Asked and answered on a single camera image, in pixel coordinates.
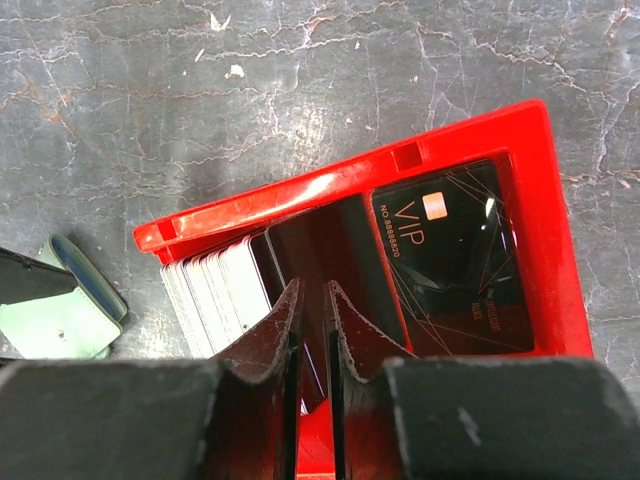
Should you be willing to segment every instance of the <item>black vip card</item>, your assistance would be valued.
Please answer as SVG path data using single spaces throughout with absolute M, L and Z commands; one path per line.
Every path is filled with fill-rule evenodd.
M 414 353 L 533 349 L 491 162 L 380 188 L 372 202 Z

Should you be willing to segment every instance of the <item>stack of cards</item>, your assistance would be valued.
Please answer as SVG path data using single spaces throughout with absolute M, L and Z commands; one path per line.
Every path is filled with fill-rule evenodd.
M 255 252 L 264 235 L 166 265 L 162 279 L 194 358 L 224 350 L 271 310 Z

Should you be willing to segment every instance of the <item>red plastic tray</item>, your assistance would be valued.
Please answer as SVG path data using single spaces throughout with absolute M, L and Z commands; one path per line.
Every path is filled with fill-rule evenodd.
M 137 227 L 163 264 L 283 217 L 475 160 L 497 168 L 533 325 L 531 355 L 593 356 L 551 125 L 531 100 L 417 135 L 319 170 Z M 301 478 L 332 478 L 329 409 L 301 419 Z

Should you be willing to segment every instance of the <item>green wallet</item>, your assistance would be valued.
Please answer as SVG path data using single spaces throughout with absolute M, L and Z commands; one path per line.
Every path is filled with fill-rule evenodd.
M 0 330 L 27 359 L 104 358 L 127 306 L 70 240 L 52 235 L 36 257 L 76 277 L 70 293 L 0 306 Z

